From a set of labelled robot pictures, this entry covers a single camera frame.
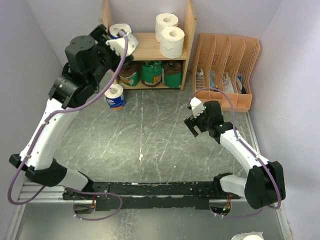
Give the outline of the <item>white toilet roll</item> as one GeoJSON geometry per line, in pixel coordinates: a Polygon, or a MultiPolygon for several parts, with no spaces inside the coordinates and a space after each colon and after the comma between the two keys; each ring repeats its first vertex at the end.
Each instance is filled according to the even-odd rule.
{"type": "Polygon", "coordinates": [[[160,53],[168,59],[179,58],[183,53],[185,33],[177,26],[165,27],[161,31],[160,53]]]}
{"type": "Polygon", "coordinates": [[[177,27],[179,19],[172,13],[160,13],[155,18],[155,39],[160,42],[161,32],[167,27],[177,27]]]}

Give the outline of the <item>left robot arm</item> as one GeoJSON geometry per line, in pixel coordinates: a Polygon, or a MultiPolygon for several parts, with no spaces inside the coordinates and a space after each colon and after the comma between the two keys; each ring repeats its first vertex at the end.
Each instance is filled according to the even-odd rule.
{"type": "Polygon", "coordinates": [[[73,38],[65,48],[67,63],[49,91],[33,136],[21,153],[10,156],[9,162],[34,183],[75,189],[81,199],[89,199],[94,192],[93,181],[59,164],[54,153],[72,120],[93,103],[88,99],[103,93],[100,82],[107,71],[117,75],[123,64],[134,59],[138,45],[132,33],[121,30],[117,38],[112,38],[102,24],[88,35],[73,38]]]}

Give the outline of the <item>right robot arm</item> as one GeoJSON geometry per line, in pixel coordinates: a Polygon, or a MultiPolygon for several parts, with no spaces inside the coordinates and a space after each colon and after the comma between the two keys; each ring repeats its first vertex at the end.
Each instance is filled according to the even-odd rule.
{"type": "Polygon", "coordinates": [[[234,156],[246,172],[246,177],[219,174],[213,181],[213,195],[223,199],[228,194],[235,194],[245,198],[255,210],[263,207],[278,209],[286,198],[282,165],[261,156],[250,146],[235,125],[224,120],[218,101],[202,102],[194,97],[187,107],[192,115],[184,123],[193,136],[208,133],[234,156]]]}

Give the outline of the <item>blue roll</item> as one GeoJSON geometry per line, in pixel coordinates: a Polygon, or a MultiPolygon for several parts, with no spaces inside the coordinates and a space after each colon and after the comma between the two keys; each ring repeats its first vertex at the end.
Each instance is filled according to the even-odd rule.
{"type": "Polygon", "coordinates": [[[106,90],[104,97],[111,109],[121,109],[126,104],[124,89],[120,84],[117,83],[113,83],[106,90]]]}
{"type": "Polygon", "coordinates": [[[121,30],[124,31],[126,34],[132,33],[132,29],[131,29],[130,25],[127,23],[113,24],[109,27],[108,32],[109,32],[112,39],[117,39],[117,38],[119,38],[119,32],[121,30]]]}

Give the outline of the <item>green brown roll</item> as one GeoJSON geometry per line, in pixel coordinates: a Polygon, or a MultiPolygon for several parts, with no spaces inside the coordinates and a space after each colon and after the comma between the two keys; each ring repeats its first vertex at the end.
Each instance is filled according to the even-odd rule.
{"type": "Polygon", "coordinates": [[[162,80],[162,62],[160,60],[147,60],[142,62],[141,81],[148,87],[156,87],[162,80]]]}
{"type": "Polygon", "coordinates": [[[182,82],[183,65],[178,60],[162,63],[162,83],[169,88],[179,88],[182,82]]]}
{"type": "Polygon", "coordinates": [[[137,64],[132,62],[126,66],[123,66],[119,73],[121,81],[130,87],[135,87],[139,82],[139,71],[137,64]]]}

